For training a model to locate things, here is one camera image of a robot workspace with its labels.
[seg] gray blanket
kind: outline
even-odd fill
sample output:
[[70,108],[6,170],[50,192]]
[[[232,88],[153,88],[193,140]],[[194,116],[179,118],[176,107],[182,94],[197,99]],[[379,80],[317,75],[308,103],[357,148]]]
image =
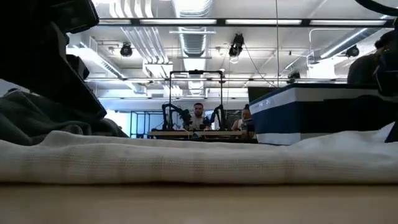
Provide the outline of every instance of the gray blanket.
[[13,91],[0,98],[0,139],[31,146],[55,130],[127,137],[110,119],[94,119],[41,96]]

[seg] blue and white cooler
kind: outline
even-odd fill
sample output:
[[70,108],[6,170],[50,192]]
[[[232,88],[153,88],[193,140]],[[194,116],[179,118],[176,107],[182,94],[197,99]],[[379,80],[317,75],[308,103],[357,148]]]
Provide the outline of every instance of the blue and white cooler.
[[259,143],[291,145],[340,131],[379,129],[395,120],[394,102],[373,86],[294,83],[250,102],[250,111]]

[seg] person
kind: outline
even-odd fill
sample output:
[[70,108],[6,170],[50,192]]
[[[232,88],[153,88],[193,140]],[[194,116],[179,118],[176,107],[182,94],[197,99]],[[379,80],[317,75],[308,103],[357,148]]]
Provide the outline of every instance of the person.
[[203,129],[203,128],[200,127],[201,124],[203,124],[203,119],[204,119],[204,117],[203,117],[203,109],[204,109],[203,108],[203,104],[201,104],[201,103],[195,103],[193,105],[194,116],[192,116],[192,118],[191,118],[192,124],[190,124],[189,127],[188,127],[190,130],[192,130],[192,129],[195,129],[195,130]]
[[251,119],[251,113],[249,110],[249,105],[245,105],[242,110],[242,118],[236,120],[232,125],[232,130],[242,129],[242,125],[244,125],[244,121]]
[[357,59],[349,68],[347,83],[354,85],[375,85],[376,79],[373,73],[379,66],[379,59],[385,50],[393,49],[395,46],[394,31],[385,33],[374,44],[376,53],[366,55]]

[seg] man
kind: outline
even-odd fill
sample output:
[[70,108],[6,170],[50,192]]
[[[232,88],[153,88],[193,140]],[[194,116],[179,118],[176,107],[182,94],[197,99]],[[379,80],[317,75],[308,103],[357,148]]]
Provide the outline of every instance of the man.
[[201,130],[200,125],[203,124],[203,104],[195,103],[193,105],[194,116],[191,118],[192,124],[189,125],[189,129]]
[[376,79],[373,73],[379,66],[379,59],[385,50],[392,50],[395,46],[394,31],[381,36],[374,44],[377,51],[375,54],[366,55],[357,59],[349,68],[347,83],[355,85],[375,85]]

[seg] ceiling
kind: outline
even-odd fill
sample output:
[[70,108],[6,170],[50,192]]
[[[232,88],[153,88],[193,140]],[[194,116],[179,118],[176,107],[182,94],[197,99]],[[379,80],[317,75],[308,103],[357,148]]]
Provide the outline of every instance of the ceiling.
[[[96,0],[96,10],[101,18],[110,18],[109,3],[114,0]],[[396,0],[378,0],[386,6],[397,7]],[[152,13],[154,17],[174,18],[175,13],[172,1],[152,0]],[[322,18],[322,19],[379,19],[382,15],[371,12],[361,7],[354,0],[213,0],[209,17],[212,18]],[[171,34],[170,31],[178,31],[178,27],[156,27],[159,32],[160,42],[167,54],[172,70],[185,70],[184,55],[181,50],[181,44],[178,34]],[[214,34],[207,35],[206,46],[208,51],[205,59],[205,70],[224,69],[226,78],[275,78],[278,69],[281,78],[285,78],[293,70],[300,72],[302,78],[323,78],[322,74],[317,77],[311,77],[308,73],[307,59],[309,49],[324,50],[333,44],[339,43],[356,32],[358,29],[343,30],[316,30],[312,31],[310,46],[311,28],[273,28],[273,27],[207,27],[207,31],[214,31]],[[387,29],[381,29],[375,34],[366,37],[364,40],[356,43],[361,54],[369,54],[374,50],[373,43]],[[230,63],[228,49],[231,40],[236,33],[242,33],[244,36],[243,51],[239,55],[238,63]],[[144,60],[132,45],[132,55],[122,57],[120,55],[121,47],[124,42],[130,42],[129,38],[120,27],[94,27],[82,35],[92,37],[98,43],[96,51],[111,65],[119,69],[124,78],[148,78],[148,74],[142,71]],[[336,78],[346,78],[349,65],[355,58],[339,57],[336,55],[328,59],[329,64],[333,64]],[[115,74],[109,73],[106,69],[94,63],[92,60],[85,60],[90,70],[91,78],[116,78]],[[216,75],[203,75],[203,77],[216,77]],[[104,90],[107,93],[113,91],[114,97],[129,97],[135,94],[127,94],[128,90],[137,92],[137,83],[128,82],[88,82],[92,89]],[[143,88],[145,95],[151,97],[151,93],[162,93],[165,89],[164,82],[141,83],[139,88]],[[173,82],[181,90],[191,88],[188,82]],[[224,87],[244,88],[247,86],[269,86],[267,82],[226,82]],[[273,82],[273,85],[285,85],[285,82]],[[219,82],[203,82],[203,89],[219,88]]]

